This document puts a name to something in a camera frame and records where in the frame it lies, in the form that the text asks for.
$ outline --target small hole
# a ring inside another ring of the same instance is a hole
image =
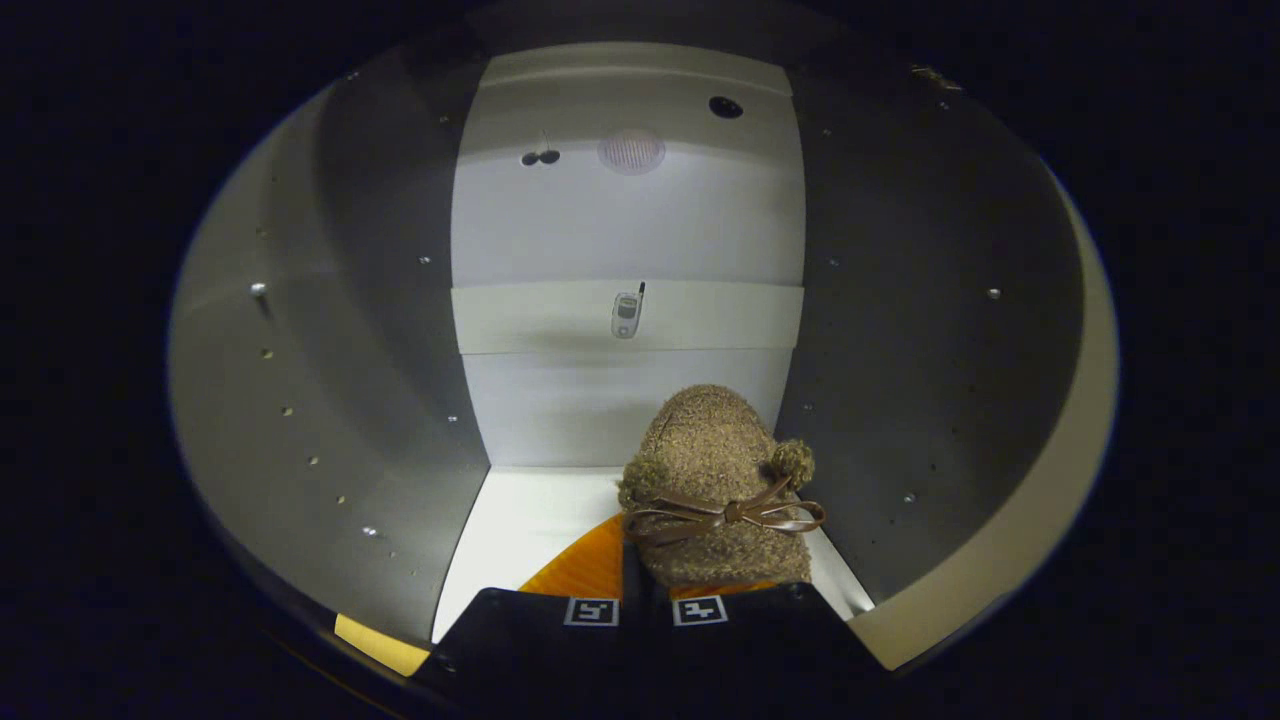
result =
[[[742,117],[742,106],[737,102],[730,100],[728,97],[722,97],[717,95],[712,97],[707,106],[710,108],[712,113],[717,118],[724,118],[726,120],[732,120],[735,118]]]

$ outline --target white horizontal strip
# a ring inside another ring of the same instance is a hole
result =
[[[582,42],[499,55],[489,61],[480,87],[636,72],[704,77],[791,96],[791,82],[777,65],[700,47],[649,42]]]
[[[804,288],[649,281],[635,334],[612,329],[618,293],[640,279],[544,282],[453,290],[463,355],[795,347]]]

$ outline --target white wall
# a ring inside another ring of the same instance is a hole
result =
[[[772,428],[800,325],[804,165],[781,68],[705,50],[589,44],[495,58],[454,181],[454,322],[494,465],[626,464],[681,388],[740,392]],[[719,118],[708,101],[744,109]],[[657,133],[623,176],[599,142]],[[526,152],[561,152],[525,167]],[[614,296],[646,283],[636,337]]]

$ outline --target circular enclosure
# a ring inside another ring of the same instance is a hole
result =
[[[796,9],[783,42],[509,8],[321,90],[196,233],[172,407],[255,577],[415,675],[481,589],[618,512],[648,423],[712,383],[813,448],[813,597],[884,669],[1016,591],[1115,407],[1105,274],[1050,169]]]

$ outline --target brown leather bow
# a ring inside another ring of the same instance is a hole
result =
[[[622,519],[622,530],[627,539],[640,544],[662,546],[701,536],[726,524],[745,520],[753,525],[769,528],[783,533],[808,533],[818,529],[827,520],[827,511],[813,501],[804,502],[769,502],[786,489],[790,477],[783,477],[769,486],[768,489],[750,500],[730,502],[728,505],[716,505],[705,500],[690,497],[675,491],[658,491],[652,496],[636,498],[641,502],[662,502],[676,509],[650,507],[632,510]],[[813,515],[813,520],[791,520],[785,516],[772,516],[792,507],[801,507]],[[689,520],[671,528],[643,532],[636,529],[636,523],[641,518],[664,516]]]

